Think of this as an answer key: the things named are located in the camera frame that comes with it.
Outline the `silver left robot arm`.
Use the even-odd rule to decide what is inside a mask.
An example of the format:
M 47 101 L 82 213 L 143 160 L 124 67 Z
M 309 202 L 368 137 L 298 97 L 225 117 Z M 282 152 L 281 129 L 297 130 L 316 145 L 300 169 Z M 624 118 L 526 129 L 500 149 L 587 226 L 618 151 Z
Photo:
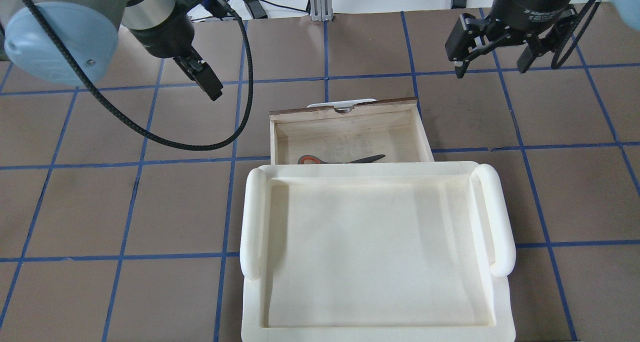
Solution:
M 102 80 L 125 27 L 155 58 L 172 59 L 212 100 L 223 85 L 195 50 L 188 13 L 201 5 L 226 15 L 219 0 L 30 0 L 93 83 Z M 2 50 L 30 75 L 72 87 L 83 85 L 22 0 L 1 0 Z

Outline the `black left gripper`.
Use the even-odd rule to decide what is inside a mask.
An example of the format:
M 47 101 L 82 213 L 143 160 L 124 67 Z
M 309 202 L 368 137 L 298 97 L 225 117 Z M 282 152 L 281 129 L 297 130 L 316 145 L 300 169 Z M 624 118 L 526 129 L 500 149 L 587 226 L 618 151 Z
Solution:
M 195 50 L 194 24 L 188 12 L 202 6 L 215 17 L 225 17 L 221 0 L 128 0 L 127 28 L 148 53 L 173 61 L 192 82 L 216 101 L 223 84 L 215 71 Z

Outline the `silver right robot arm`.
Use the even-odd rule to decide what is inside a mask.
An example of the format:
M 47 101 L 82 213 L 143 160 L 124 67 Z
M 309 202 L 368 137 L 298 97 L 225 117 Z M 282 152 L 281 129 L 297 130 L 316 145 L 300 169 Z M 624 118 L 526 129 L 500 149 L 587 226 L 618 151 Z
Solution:
M 571 0 L 493 0 L 490 13 L 477 18 L 461 14 L 445 42 L 446 57 L 461 79 L 471 62 L 497 48 L 525 49 L 516 63 L 526 73 L 537 58 L 553 53 L 558 70 L 575 50 L 602 0 L 588 0 L 577 11 Z M 610 0 L 624 23 L 639 29 L 639 0 Z

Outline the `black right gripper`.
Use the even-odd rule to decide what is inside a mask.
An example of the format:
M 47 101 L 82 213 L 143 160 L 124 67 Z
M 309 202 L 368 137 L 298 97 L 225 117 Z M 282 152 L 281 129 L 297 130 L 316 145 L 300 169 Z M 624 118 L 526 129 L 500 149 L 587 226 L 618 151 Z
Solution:
M 563 52 L 576 27 L 576 9 L 570 1 L 493 0 L 487 17 L 460 14 L 445 42 L 446 57 L 454 64 L 455 76 L 462 79 L 471 62 L 480 56 L 497 48 L 516 46 L 521 41 L 520 31 L 542 32 L 553 23 L 545 37 L 526 35 L 526 48 L 516 65 L 519 73 L 524 74 L 537 58 L 552 52 L 550 67 L 558 70 L 576 48 L 573 42 Z

